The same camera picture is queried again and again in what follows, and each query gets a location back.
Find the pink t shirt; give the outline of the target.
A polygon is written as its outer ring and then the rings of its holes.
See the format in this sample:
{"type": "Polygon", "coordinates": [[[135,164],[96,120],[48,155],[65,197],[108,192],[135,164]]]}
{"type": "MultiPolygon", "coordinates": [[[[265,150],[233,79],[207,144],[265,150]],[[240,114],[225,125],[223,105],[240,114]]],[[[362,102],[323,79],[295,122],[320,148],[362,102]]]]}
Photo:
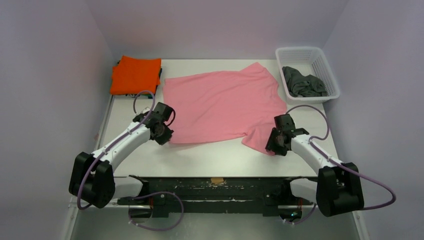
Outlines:
{"type": "Polygon", "coordinates": [[[279,84],[261,64],[239,71],[213,71],[167,78],[164,102],[176,112],[171,143],[206,144],[240,138],[243,145],[266,150],[274,118],[287,111],[279,84]]]}

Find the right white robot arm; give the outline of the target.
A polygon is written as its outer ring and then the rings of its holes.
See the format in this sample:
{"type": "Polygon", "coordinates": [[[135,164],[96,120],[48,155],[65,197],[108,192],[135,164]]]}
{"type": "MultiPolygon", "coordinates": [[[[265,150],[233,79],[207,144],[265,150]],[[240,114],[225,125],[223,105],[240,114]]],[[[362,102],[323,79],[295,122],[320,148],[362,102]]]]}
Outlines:
{"type": "Polygon", "coordinates": [[[296,127],[289,114],[274,117],[274,123],[265,149],[279,156],[293,152],[317,174],[316,181],[304,177],[291,180],[280,191],[284,202],[292,204],[303,198],[316,204],[326,217],[358,211],[365,206],[355,164],[332,158],[304,128],[296,127]]]}

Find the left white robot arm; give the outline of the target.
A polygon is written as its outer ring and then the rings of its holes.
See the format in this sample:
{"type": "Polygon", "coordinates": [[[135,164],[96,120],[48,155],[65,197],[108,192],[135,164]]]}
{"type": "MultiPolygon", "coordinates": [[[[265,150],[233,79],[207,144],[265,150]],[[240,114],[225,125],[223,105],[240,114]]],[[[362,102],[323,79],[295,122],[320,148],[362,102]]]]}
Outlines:
{"type": "Polygon", "coordinates": [[[127,128],[105,146],[92,153],[81,152],[74,160],[68,191],[77,198],[77,207],[84,209],[82,201],[99,209],[111,200],[130,198],[138,205],[146,203],[149,191],[141,178],[128,175],[115,177],[118,166],[139,146],[148,141],[159,145],[169,142],[173,135],[170,125],[176,111],[159,102],[154,109],[146,108],[136,115],[127,128]]]}

